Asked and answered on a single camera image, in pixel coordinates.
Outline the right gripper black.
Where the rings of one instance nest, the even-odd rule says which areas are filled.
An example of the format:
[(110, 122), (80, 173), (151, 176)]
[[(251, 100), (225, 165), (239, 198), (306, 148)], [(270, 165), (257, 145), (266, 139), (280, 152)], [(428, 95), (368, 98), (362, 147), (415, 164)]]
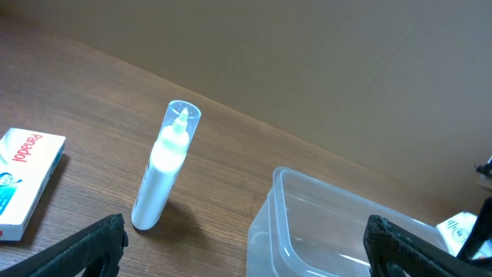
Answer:
[(474, 227), (457, 257), (466, 262), (471, 261), (488, 239), (491, 239), (491, 197), (485, 199)]

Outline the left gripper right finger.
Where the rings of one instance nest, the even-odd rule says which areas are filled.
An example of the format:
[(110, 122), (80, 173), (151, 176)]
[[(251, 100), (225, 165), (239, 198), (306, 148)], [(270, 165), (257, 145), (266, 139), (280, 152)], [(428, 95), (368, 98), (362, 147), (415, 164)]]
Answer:
[(491, 260), (465, 262), (379, 215), (370, 215), (363, 237), (372, 277), (488, 277)]

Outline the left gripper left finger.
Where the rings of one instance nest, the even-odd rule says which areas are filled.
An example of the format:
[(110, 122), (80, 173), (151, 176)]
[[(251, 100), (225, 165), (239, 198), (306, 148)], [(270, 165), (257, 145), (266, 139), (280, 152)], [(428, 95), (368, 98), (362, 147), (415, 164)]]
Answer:
[(51, 247), (1, 271), (1, 277), (116, 277), (128, 247), (122, 214), (91, 224)]

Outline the white pouch packet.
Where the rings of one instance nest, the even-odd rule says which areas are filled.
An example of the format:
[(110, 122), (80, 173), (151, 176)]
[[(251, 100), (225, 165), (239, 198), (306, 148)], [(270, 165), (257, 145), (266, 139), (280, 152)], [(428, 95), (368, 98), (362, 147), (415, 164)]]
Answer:
[(477, 216), (469, 212), (460, 212), (436, 226), (446, 242), (448, 252), (456, 256), (467, 241)]

